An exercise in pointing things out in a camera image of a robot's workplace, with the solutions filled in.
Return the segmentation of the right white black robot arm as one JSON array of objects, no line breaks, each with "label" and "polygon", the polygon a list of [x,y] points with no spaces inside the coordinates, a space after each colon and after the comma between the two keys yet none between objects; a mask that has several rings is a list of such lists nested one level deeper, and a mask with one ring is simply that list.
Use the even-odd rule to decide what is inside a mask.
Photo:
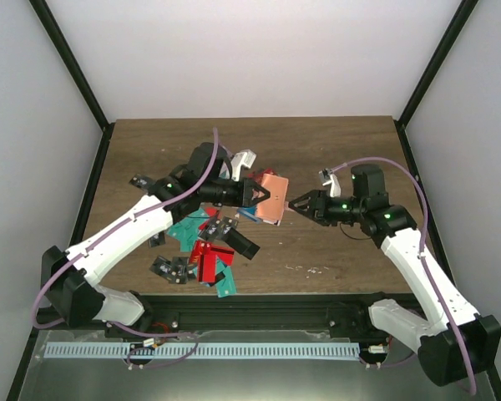
[{"label": "right white black robot arm", "polygon": [[417,315],[392,299],[376,301],[354,316],[361,335],[386,332],[417,356],[434,384],[467,379],[470,393],[476,393],[477,374],[494,365],[501,326],[494,316],[481,315],[439,266],[426,248],[427,227],[390,202],[379,161],[348,163],[352,195],[342,195],[335,169],[324,169],[322,189],[291,200],[289,207],[321,226],[359,225],[399,270],[423,310]]}]

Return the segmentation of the pink leather card holder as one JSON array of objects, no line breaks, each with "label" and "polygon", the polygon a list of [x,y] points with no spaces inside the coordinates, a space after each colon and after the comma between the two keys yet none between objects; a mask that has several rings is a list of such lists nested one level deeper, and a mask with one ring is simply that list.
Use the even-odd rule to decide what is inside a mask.
[{"label": "pink leather card holder", "polygon": [[270,192],[270,197],[257,205],[257,218],[274,226],[280,225],[286,208],[288,185],[289,180],[279,175],[265,173],[262,176],[261,186]]}]

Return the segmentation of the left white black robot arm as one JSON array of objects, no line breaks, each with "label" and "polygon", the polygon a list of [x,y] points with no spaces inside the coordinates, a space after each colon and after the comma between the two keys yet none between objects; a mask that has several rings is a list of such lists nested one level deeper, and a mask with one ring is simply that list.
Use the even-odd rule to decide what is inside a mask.
[{"label": "left white black robot arm", "polygon": [[204,203],[249,207],[271,193],[241,171],[256,155],[242,150],[229,156],[220,145],[195,147],[189,161],[166,177],[134,178],[144,190],[139,201],[104,229],[62,251],[52,246],[42,257],[41,293],[71,328],[98,320],[116,322],[137,338],[147,336],[154,317],[136,292],[102,286],[102,279],[130,252],[160,232],[167,231]]}]

